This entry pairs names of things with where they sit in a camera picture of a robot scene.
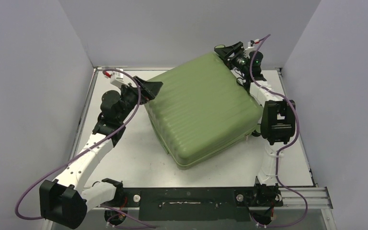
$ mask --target gray wall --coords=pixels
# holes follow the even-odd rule
[[[283,73],[338,229],[368,229],[368,0],[322,0]]]
[[[57,0],[0,0],[0,230],[35,230],[20,194],[70,156],[92,75]],[[38,216],[38,190],[21,213]]]
[[[176,66],[271,33],[266,69],[284,66],[320,0],[60,0],[95,66]]]

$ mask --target white table surface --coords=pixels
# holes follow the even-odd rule
[[[127,71],[144,80],[162,70]],[[276,92],[283,92],[276,70],[263,71],[264,77]],[[86,143],[100,113],[102,94],[117,90],[103,74],[98,73],[78,150]],[[124,187],[231,187],[253,186],[263,158],[266,140],[249,137],[190,169],[179,169],[164,151],[151,127],[144,106],[141,106],[127,125],[121,140],[99,163],[86,187],[95,181],[111,178],[123,181]],[[284,151],[279,169],[282,182],[289,186],[312,186],[311,174],[302,143],[297,141]]]

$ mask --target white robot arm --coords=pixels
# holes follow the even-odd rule
[[[86,213],[94,207],[105,202],[114,206],[122,201],[121,182],[106,178],[89,189],[83,190],[83,187],[102,158],[121,139],[125,131],[123,122],[129,113],[135,106],[153,100],[163,85],[162,82],[147,82],[132,77],[138,86],[134,88],[125,84],[120,74],[111,75],[106,72],[109,70],[115,69],[106,69],[104,74],[111,84],[120,88],[121,93],[113,90],[104,93],[102,112],[90,138],[79,153],[80,157],[69,164],[53,181],[43,181],[39,189],[41,216],[71,229],[77,228]]]
[[[232,46],[216,47],[214,51],[229,69],[237,69],[242,73],[242,77],[236,81],[264,108],[260,130],[267,142],[257,180],[261,185],[277,186],[276,159],[279,158],[280,161],[283,153],[276,153],[295,134],[295,116],[283,98],[269,92],[272,89],[260,68],[263,54],[254,50],[254,44],[259,42],[250,41],[247,48],[243,47],[242,42],[238,42]]]

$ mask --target purple cable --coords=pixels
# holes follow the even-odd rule
[[[101,205],[101,207],[104,207],[104,208],[110,209],[110,210],[112,210],[112,211],[115,211],[115,212],[117,212],[117,213],[119,213],[119,214],[125,215],[126,217],[128,217],[128,218],[130,218],[130,219],[132,219],[132,220],[136,221],[137,223],[140,223],[140,224],[145,225],[145,226],[138,226],[138,227],[123,227],[123,226],[115,226],[115,228],[117,228],[117,229],[155,229],[155,228],[156,228],[156,226],[151,225],[151,224],[148,224],[148,223],[146,223],[146,222],[143,222],[143,221],[141,221],[141,220],[139,220],[139,219],[136,219],[136,218],[134,218],[133,216],[131,216],[131,215],[129,215],[129,214],[127,214],[127,213],[125,213],[125,212],[123,212],[123,211],[119,210],[119,209],[116,209],[116,208],[114,208],[114,207],[109,207],[109,206],[105,206],[105,205]],[[118,216],[118,215],[113,215],[113,216],[111,216],[110,218],[108,218],[108,220],[107,220],[106,222],[109,222],[110,220],[112,220],[112,218],[114,218],[114,217],[116,217],[116,216]]]
[[[265,40],[266,40],[270,35],[271,35],[271,34],[268,34],[266,37],[264,37],[264,38],[260,39],[259,46],[256,48],[256,52],[255,52],[255,53],[253,53],[251,63],[253,63],[253,60],[254,60],[254,58],[256,57],[256,54],[257,54],[257,52],[259,51],[260,47],[263,45],[263,43],[265,42]],[[290,143],[288,143],[287,145],[285,145],[285,146],[281,147],[281,148],[277,151],[276,156],[279,156],[279,154],[280,154],[280,152],[281,152],[281,151],[285,150],[286,148],[288,148],[288,147],[292,146],[294,143],[296,143],[296,141],[297,141],[297,139],[298,139],[298,137],[299,137],[299,119],[298,119],[298,116],[297,116],[297,112],[296,112],[296,110],[295,110],[294,106],[292,105],[292,103],[290,102],[290,100],[289,100],[286,96],[284,96],[284,95],[282,95],[282,94],[280,94],[280,93],[277,93],[277,92],[273,92],[273,91],[269,90],[268,88],[266,88],[266,87],[264,87],[264,86],[261,86],[259,83],[257,83],[257,81],[254,79],[253,74],[252,74],[252,65],[250,65],[250,67],[249,67],[249,72],[250,72],[250,77],[251,77],[251,79],[252,79],[253,83],[255,83],[258,87],[261,87],[262,89],[265,89],[266,91],[268,91],[269,93],[271,93],[271,94],[273,94],[273,95],[276,95],[276,96],[279,96],[279,97],[283,98],[283,99],[287,102],[287,104],[288,104],[288,105],[290,105],[290,108],[291,108],[291,110],[293,111],[293,114],[294,114],[294,116],[295,116],[295,118],[296,118],[296,135],[295,135],[294,139],[293,139]],[[299,223],[300,221],[302,221],[302,220],[306,217],[306,215],[307,215],[307,213],[308,213],[308,202],[307,202],[307,199],[306,199],[306,198],[305,198],[301,193],[297,192],[296,190],[294,190],[294,189],[292,189],[292,188],[289,188],[289,187],[285,186],[285,185],[280,181],[280,179],[279,179],[279,177],[278,177],[278,167],[279,167],[279,163],[278,163],[278,157],[277,157],[277,158],[276,158],[276,179],[277,179],[278,183],[279,183],[283,188],[285,188],[285,189],[287,189],[287,190],[289,190],[289,191],[291,191],[291,192],[293,192],[293,193],[295,193],[295,194],[299,195],[299,196],[304,200],[304,203],[305,203],[305,211],[304,211],[304,214],[302,214],[302,217],[301,217],[301,218],[299,218],[298,220],[296,220],[296,221],[294,221],[294,222],[292,222],[292,223],[284,224],[284,225],[267,225],[267,227],[268,227],[268,228],[284,228],[284,227],[289,227],[289,226],[295,225],[295,224]]]
[[[138,88],[138,103],[136,104],[135,110],[133,111],[132,115],[127,119],[127,121],[125,123],[123,123],[123,125],[121,125],[121,127],[119,127],[117,130],[115,130],[114,132],[112,132],[111,134],[109,134],[108,136],[106,136],[104,139],[98,141],[96,144],[92,145],[91,147],[89,147],[88,149],[84,150],[83,152],[81,152],[80,154],[78,154],[77,156],[75,156],[74,158],[72,158],[71,160],[69,160],[67,163],[65,163],[64,165],[59,166],[58,168],[53,169],[52,171],[48,172],[46,175],[42,176],[40,179],[38,179],[36,182],[34,182],[30,187],[28,187],[26,189],[26,191],[20,196],[19,200],[16,202],[15,205],[15,214],[17,217],[19,217],[20,219],[25,219],[25,220],[35,220],[35,219],[43,219],[43,217],[26,217],[23,216],[22,214],[19,213],[19,206],[20,203],[22,202],[22,200],[24,199],[24,197],[40,182],[42,182],[45,178],[47,178],[48,176],[52,175],[53,173],[67,167],[70,163],[74,162],[75,160],[77,160],[78,158],[82,157],[83,155],[85,155],[87,152],[90,151],[90,149],[93,149],[97,146],[99,146],[100,144],[102,144],[104,141],[110,139],[111,137],[113,137],[116,133],[118,133],[121,129],[123,129],[123,127],[125,127],[130,120],[132,120],[133,116],[136,114],[136,112],[139,109],[140,106],[140,99],[141,99],[141,92],[140,92],[140,86],[138,84],[138,82],[132,77],[130,76],[128,73],[123,72],[121,70],[118,69],[105,69],[104,71],[116,71],[119,73],[122,73],[124,75],[126,75],[128,78],[130,78],[136,85],[136,87]]]

